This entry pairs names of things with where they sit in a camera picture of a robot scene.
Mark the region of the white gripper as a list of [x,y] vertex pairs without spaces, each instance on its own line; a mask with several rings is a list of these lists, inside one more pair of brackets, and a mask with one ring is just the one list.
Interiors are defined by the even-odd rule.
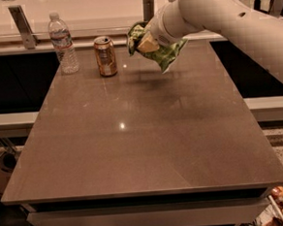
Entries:
[[181,37],[176,37],[167,30],[163,18],[164,13],[156,14],[145,26],[147,32],[137,46],[138,51],[153,52],[159,49],[159,45],[167,48],[168,46],[179,42]]

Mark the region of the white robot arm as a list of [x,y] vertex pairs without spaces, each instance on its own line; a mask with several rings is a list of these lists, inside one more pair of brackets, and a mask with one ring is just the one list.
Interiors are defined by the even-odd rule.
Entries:
[[153,52],[204,30],[228,39],[283,83],[283,19],[239,0],[172,0],[145,27],[137,47]]

